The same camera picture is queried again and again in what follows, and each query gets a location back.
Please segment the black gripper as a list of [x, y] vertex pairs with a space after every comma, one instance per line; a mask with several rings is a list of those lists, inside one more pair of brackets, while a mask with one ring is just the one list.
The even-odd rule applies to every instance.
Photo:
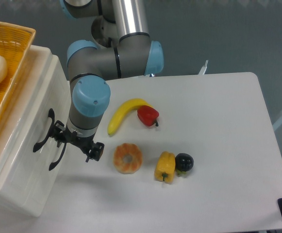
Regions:
[[85, 162], [88, 163], [89, 160], [99, 161], [103, 151], [104, 144], [101, 142], [93, 142], [94, 134], [89, 137], [79, 137], [75, 136], [65, 125], [57, 120], [52, 129], [52, 138], [57, 143], [59, 148], [62, 144], [65, 146], [66, 142], [78, 147], [87, 156]]

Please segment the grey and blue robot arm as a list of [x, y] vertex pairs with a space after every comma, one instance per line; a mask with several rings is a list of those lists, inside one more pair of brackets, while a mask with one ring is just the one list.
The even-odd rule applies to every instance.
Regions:
[[67, 49], [71, 106], [59, 141], [97, 161], [104, 145], [93, 138], [110, 101], [107, 81], [161, 72], [163, 49], [150, 38], [141, 0], [63, 0], [60, 4], [72, 18], [101, 17], [117, 31], [103, 48], [78, 40]]

